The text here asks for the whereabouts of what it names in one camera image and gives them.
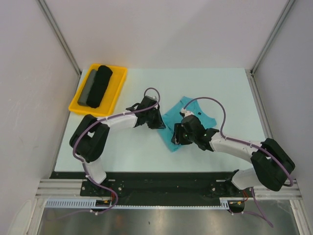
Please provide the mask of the turquoise t-shirt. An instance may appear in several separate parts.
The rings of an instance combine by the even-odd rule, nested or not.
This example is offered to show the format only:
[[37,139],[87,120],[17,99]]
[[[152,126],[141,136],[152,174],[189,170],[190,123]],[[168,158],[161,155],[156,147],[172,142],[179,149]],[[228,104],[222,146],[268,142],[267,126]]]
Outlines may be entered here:
[[[162,115],[165,129],[157,129],[157,132],[170,152],[175,152],[182,147],[182,145],[175,145],[172,143],[171,139],[174,134],[174,125],[182,121],[182,116],[179,114],[181,109],[191,100],[192,98],[183,96],[176,105],[174,105],[168,112]],[[217,122],[214,118],[209,117],[202,111],[197,101],[193,101],[191,104],[189,104],[187,110],[193,112],[195,116],[199,118],[205,128],[213,128],[217,125]]]

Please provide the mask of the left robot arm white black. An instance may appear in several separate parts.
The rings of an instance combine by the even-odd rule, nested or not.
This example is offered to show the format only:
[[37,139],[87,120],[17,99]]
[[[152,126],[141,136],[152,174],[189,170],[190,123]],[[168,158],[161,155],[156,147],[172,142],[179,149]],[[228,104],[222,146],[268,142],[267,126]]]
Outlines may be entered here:
[[83,117],[70,138],[69,145],[74,157],[81,161],[86,177],[92,180],[91,190],[96,195],[104,195],[108,190],[101,155],[109,134],[144,124],[150,129],[165,128],[159,102],[148,95],[120,114],[100,118],[89,114]]

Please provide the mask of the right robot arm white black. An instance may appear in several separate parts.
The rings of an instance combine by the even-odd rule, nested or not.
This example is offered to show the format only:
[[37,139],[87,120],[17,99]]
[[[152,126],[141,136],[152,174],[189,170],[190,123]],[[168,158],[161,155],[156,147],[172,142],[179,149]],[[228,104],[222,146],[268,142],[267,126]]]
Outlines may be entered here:
[[194,143],[203,151],[222,152],[251,163],[252,168],[235,170],[227,180],[225,190],[230,196],[260,185],[279,191],[295,169],[295,163],[274,139],[247,142],[223,137],[220,130],[205,128],[195,115],[185,116],[174,125],[171,141],[176,145]]

